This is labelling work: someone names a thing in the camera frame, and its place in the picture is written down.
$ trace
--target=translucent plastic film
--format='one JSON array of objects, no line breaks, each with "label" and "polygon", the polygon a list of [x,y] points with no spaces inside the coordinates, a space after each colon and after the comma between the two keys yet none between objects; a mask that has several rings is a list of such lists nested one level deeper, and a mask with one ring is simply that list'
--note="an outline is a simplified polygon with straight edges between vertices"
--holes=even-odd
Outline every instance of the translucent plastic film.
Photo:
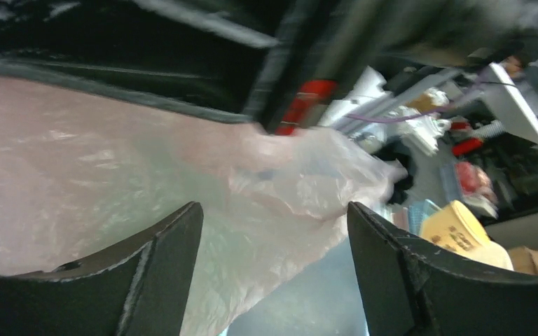
[{"label": "translucent plastic film", "polygon": [[0,274],[52,270],[195,200],[182,335],[216,336],[344,239],[349,201],[379,204],[402,173],[329,129],[268,136],[0,78]]}]

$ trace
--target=gray floor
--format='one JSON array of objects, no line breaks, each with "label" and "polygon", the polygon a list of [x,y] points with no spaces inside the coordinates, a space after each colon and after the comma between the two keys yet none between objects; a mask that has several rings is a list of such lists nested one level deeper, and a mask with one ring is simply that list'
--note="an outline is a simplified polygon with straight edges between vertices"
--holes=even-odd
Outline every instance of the gray floor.
[{"label": "gray floor", "polygon": [[[439,145],[436,157],[425,157],[410,146],[419,170],[408,203],[430,199],[446,204],[439,167],[453,156],[447,145]],[[228,336],[335,335],[367,335],[347,240],[237,318],[228,331]]]}]

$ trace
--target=cardboard box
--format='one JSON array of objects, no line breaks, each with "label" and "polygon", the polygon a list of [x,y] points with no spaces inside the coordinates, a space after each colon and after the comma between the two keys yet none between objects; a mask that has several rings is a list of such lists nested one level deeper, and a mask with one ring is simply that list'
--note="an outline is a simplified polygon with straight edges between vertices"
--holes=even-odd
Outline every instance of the cardboard box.
[{"label": "cardboard box", "polygon": [[511,248],[509,256],[515,272],[538,275],[538,251],[521,246]]}]

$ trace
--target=red object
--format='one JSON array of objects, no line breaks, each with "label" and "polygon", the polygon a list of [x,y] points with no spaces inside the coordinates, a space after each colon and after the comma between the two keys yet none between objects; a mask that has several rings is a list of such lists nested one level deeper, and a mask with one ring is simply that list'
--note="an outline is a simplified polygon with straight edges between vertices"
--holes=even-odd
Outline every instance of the red object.
[{"label": "red object", "polygon": [[463,193],[471,194],[481,187],[475,169],[469,162],[459,162],[455,165],[455,169],[457,170]]},{"label": "red object", "polygon": [[465,140],[462,143],[459,143],[458,145],[453,147],[453,155],[454,156],[465,155],[469,152],[472,152],[480,148],[482,145],[483,145],[483,141],[477,138],[471,138],[469,140]]},{"label": "red object", "polygon": [[281,125],[275,131],[276,135],[292,135],[298,124],[308,114],[308,111],[318,102],[329,98],[337,86],[332,80],[310,80],[296,95],[282,119]]},{"label": "red object", "polygon": [[464,130],[470,130],[471,125],[467,121],[455,121],[452,124],[450,124],[450,129],[452,131],[464,131]]}]

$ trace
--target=plastic bag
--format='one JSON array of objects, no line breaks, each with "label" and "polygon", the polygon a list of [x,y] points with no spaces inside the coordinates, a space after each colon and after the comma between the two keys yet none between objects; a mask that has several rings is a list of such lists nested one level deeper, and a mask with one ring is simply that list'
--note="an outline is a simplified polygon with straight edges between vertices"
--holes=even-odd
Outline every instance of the plastic bag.
[{"label": "plastic bag", "polygon": [[215,336],[341,242],[347,203],[378,204],[400,172],[329,129],[268,136],[0,78],[0,274],[52,270],[196,200],[182,335]]},{"label": "plastic bag", "polygon": [[481,196],[493,204],[498,202],[492,181],[483,169],[469,162],[459,162],[455,168],[463,195],[468,197]]}]

